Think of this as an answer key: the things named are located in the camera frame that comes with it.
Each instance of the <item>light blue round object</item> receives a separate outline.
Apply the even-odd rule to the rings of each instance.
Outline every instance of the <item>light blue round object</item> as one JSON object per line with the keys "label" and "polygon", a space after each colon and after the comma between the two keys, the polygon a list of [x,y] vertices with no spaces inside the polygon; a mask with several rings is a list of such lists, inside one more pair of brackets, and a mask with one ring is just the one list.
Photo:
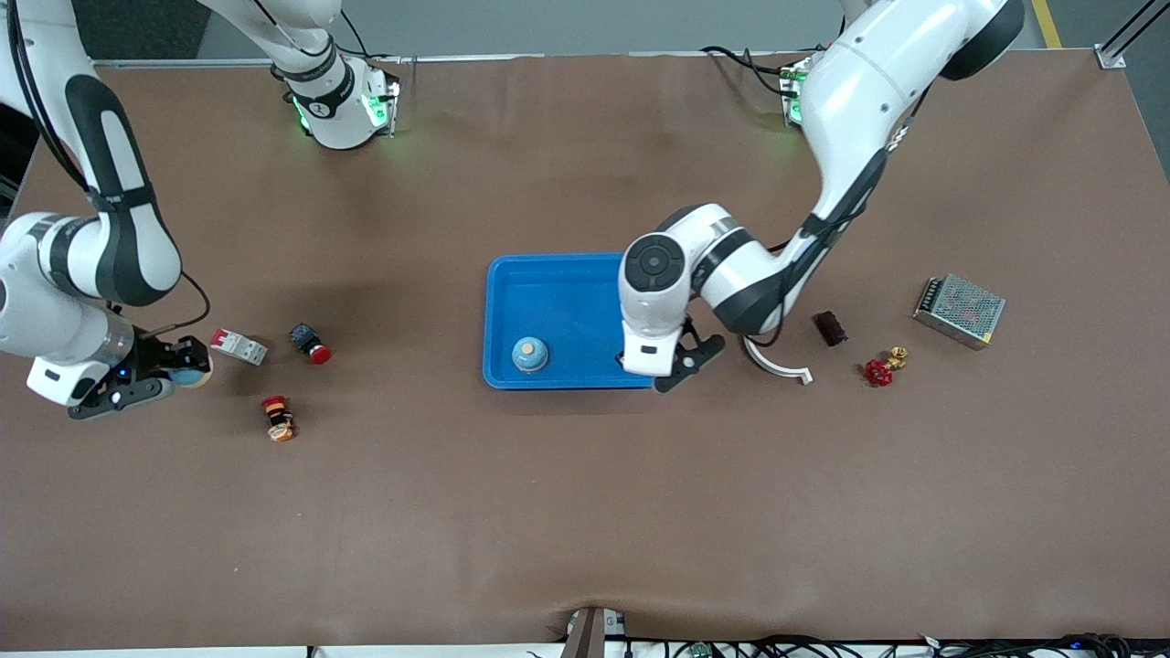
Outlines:
{"label": "light blue round object", "polygon": [[524,372],[536,372],[549,363],[549,348],[541,338],[521,338],[512,348],[512,363]]}

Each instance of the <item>brown tabletop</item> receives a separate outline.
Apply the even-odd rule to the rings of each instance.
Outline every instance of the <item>brown tabletop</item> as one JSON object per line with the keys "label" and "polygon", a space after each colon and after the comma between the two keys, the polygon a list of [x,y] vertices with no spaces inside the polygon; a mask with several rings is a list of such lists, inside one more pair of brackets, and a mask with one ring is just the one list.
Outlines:
{"label": "brown tabletop", "polygon": [[[88,424],[0,358],[0,649],[544,640],[590,604],[687,638],[1170,635],[1170,189],[1088,50],[935,85],[769,350],[813,385],[736,349],[669,396],[483,382],[498,255],[621,251],[702,201],[765,242],[800,224],[814,162],[723,62],[404,67],[398,137],[352,152],[264,69],[104,71],[214,301],[198,335],[271,351]],[[42,153],[21,208],[87,206]],[[909,318],[949,272],[1007,300],[983,352]]]}

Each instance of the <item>metal power supply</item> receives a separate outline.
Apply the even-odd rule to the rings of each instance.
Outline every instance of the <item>metal power supply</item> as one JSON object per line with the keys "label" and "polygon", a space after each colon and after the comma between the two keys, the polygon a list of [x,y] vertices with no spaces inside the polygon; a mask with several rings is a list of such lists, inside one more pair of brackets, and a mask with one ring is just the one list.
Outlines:
{"label": "metal power supply", "polygon": [[914,318],[972,350],[982,350],[991,344],[1005,303],[975,283],[948,274],[927,281]]}

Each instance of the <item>red button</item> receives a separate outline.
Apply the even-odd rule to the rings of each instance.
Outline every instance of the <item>red button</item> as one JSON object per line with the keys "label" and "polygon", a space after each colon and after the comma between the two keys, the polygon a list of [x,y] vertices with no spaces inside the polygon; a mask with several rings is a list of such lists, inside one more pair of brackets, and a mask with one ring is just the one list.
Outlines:
{"label": "red button", "polygon": [[325,345],[317,345],[309,350],[309,361],[321,365],[329,361],[333,356],[333,350],[326,348]]}

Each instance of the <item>blue tray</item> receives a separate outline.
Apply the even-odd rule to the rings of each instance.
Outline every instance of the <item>blue tray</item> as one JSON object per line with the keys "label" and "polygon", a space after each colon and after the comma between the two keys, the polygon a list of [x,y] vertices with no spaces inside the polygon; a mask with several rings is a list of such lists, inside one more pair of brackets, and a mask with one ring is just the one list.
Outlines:
{"label": "blue tray", "polygon": [[[620,253],[500,256],[488,268],[483,378],[497,389],[648,389],[614,358],[622,348]],[[549,347],[536,372],[512,364],[516,341]]]}

